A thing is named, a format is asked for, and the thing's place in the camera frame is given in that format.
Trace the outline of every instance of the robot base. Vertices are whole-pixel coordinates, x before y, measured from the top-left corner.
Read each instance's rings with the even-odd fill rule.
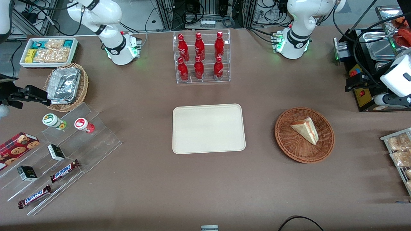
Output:
[[[287,39],[287,33],[289,30],[290,28],[285,28],[284,30],[279,30],[275,37],[271,36],[272,42],[278,42],[278,44],[272,45],[272,49],[274,53],[280,53],[288,59],[298,59],[304,54],[305,51],[307,51],[309,41],[307,42],[305,47],[296,49],[294,45]]]
[[[140,58],[141,40],[131,35],[123,35],[126,38],[126,46],[120,51],[118,55],[110,54],[107,49],[107,55],[117,65],[126,65],[134,59]]]

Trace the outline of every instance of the small black box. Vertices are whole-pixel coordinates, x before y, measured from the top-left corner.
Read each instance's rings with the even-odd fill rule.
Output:
[[[22,180],[25,180],[25,181],[37,180],[37,175],[34,172],[33,167],[21,165],[17,168],[17,171]]]
[[[50,152],[51,158],[57,161],[63,161],[65,156],[61,148],[55,144],[50,144],[48,147],[48,152]]]

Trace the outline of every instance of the red cookie package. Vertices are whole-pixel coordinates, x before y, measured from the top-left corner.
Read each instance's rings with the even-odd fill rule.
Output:
[[[22,132],[7,140],[0,145],[0,171],[39,144],[37,137]]]

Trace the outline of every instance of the coca-cola bottle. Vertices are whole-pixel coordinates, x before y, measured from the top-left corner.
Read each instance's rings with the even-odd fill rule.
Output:
[[[178,52],[180,53],[180,57],[182,57],[185,62],[188,62],[190,60],[190,55],[188,54],[187,43],[184,41],[184,35],[179,34],[177,37],[178,37]]]
[[[194,69],[196,70],[196,78],[202,80],[204,77],[204,64],[201,61],[199,55],[196,56],[196,63],[194,64]]]
[[[178,61],[178,74],[180,75],[180,79],[183,82],[187,82],[188,81],[188,69],[187,69],[187,65],[184,63],[184,60],[182,57],[178,57],[177,59]]]
[[[194,44],[194,47],[196,49],[196,55],[200,56],[201,60],[204,60],[206,57],[206,51],[200,32],[196,33],[196,43]]]
[[[220,81],[223,79],[223,64],[221,63],[221,56],[215,58],[216,62],[214,64],[214,79]]]
[[[217,32],[217,39],[214,43],[214,56],[217,58],[218,56],[223,56],[224,54],[224,40],[223,40],[223,32]]]

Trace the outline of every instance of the snickers bar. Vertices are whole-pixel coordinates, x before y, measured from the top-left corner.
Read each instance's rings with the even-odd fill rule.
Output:
[[[47,185],[45,188],[43,188],[42,190],[34,193],[33,195],[31,195],[30,197],[26,198],[25,200],[21,200],[18,202],[18,208],[22,209],[26,206],[28,206],[28,204],[30,204],[31,202],[39,199],[40,197],[47,195],[47,194],[51,194],[51,187],[50,185]]]
[[[63,176],[65,176],[67,173],[71,172],[73,169],[77,168],[78,166],[80,166],[80,163],[76,159],[73,162],[71,162],[69,165],[67,165],[65,168],[63,168],[62,170],[58,171],[56,174],[51,176],[50,177],[51,182],[52,183],[56,182],[59,178],[62,178]]]

